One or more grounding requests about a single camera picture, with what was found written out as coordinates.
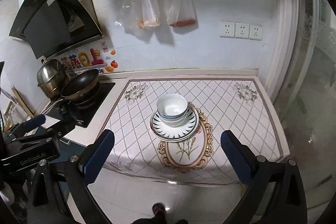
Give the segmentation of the white bowl red flowers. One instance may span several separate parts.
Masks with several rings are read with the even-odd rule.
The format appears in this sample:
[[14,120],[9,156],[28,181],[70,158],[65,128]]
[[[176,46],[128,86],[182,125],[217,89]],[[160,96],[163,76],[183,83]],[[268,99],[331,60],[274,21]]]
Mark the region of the white bowl red flowers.
[[162,123],[169,127],[179,127],[185,122],[185,118],[178,118],[178,119],[165,119],[161,118]]

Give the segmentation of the white bowl dark rim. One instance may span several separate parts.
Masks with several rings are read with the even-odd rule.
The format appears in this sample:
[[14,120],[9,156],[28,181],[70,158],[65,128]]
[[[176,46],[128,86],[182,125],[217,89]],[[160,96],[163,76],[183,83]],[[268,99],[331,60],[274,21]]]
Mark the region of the white bowl dark rim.
[[164,122],[176,122],[176,121],[183,119],[185,115],[186,115],[186,111],[178,115],[167,115],[167,114],[163,114],[162,112],[158,111],[159,118]]

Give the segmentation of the white bowl with hearts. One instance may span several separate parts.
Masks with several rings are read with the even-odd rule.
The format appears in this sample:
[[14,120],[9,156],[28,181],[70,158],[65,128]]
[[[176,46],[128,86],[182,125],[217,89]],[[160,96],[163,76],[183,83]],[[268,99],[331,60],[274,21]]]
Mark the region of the white bowl with hearts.
[[157,100],[157,111],[166,119],[175,119],[183,116],[187,110],[187,100],[176,93],[168,93]]

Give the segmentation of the black cooktop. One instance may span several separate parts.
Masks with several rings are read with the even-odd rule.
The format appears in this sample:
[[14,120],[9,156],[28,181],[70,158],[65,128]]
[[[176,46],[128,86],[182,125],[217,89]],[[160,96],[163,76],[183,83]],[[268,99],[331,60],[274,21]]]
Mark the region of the black cooktop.
[[77,126],[87,128],[114,86],[115,83],[98,82],[82,100],[59,102],[46,115],[58,120],[75,120]]

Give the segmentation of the stainless steel pot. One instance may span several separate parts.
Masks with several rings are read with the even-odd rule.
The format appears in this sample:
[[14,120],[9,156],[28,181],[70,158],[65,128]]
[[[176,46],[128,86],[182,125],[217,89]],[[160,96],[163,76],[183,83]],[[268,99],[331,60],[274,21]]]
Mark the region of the stainless steel pot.
[[65,66],[57,59],[45,61],[37,72],[38,87],[49,98],[60,96],[62,88],[68,82]]

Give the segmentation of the dark frying pan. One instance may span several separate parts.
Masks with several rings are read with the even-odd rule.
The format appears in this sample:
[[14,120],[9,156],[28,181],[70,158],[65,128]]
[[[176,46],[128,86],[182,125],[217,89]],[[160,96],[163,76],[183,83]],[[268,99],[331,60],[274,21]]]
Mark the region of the dark frying pan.
[[71,79],[62,89],[61,97],[41,112],[47,114],[54,106],[62,101],[77,102],[90,93],[98,83],[99,72],[97,69],[90,69]]

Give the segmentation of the glass sliding door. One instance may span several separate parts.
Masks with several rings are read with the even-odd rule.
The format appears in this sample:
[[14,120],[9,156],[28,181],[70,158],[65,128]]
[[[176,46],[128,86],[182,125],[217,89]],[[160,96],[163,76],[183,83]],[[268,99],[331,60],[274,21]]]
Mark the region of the glass sliding door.
[[275,108],[299,167],[307,221],[335,194],[335,13],[327,0],[298,0],[297,34]]

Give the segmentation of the black range hood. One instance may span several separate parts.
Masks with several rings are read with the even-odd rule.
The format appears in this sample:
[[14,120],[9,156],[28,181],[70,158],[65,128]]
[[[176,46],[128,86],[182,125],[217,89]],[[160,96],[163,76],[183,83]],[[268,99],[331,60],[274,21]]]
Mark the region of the black range hood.
[[27,42],[37,59],[102,38],[79,0],[24,0],[9,35]]

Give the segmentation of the plastic bag orange contents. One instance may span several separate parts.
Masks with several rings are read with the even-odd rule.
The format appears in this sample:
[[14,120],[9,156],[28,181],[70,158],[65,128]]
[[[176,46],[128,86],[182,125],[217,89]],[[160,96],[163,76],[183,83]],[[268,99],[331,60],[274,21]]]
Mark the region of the plastic bag orange contents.
[[158,0],[141,0],[142,27],[151,30],[160,26]]

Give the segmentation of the plastic bag red contents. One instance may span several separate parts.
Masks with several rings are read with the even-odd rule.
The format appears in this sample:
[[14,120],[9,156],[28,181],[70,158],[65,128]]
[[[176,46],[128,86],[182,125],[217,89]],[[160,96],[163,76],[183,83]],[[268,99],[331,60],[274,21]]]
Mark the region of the plastic bag red contents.
[[195,25],[196,15],[192,0],[165,0],[167,24],[174,28]]

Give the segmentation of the colourful wall stickers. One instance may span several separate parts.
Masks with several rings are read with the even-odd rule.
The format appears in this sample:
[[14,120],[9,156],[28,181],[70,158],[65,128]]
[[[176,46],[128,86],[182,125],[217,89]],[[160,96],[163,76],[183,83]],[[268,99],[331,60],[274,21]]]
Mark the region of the colourful wall stickers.
[[73,78],[84,71],[96,69],[99,74],[117,72],[117,53],[110,39],[87,43],[56,56]]

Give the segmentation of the triple white wall sockets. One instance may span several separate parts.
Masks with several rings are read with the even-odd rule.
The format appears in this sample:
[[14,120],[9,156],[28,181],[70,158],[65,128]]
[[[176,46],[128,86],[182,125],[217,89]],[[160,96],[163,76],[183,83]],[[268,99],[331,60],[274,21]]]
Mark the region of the triple white wall sockets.
[[222,38],[238,38],[261,41],[263,28],[259,25],[239,22],[219,22],[219,36]]

